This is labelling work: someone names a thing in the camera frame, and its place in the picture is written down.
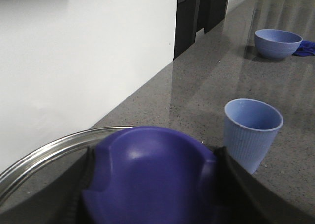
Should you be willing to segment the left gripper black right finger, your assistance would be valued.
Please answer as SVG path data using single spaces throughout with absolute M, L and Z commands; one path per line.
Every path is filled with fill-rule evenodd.
M 216 148 L 218 202 L 215 224 L 313 224 L 314 217 L 263 186 L 227 152 Z

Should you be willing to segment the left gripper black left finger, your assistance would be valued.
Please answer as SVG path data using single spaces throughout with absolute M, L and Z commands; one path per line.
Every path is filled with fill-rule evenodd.
M 28 178 L 3 204 L 2 224 L 91 224 L 82 200 L 94 170 L 94 153 L 61 157 Z

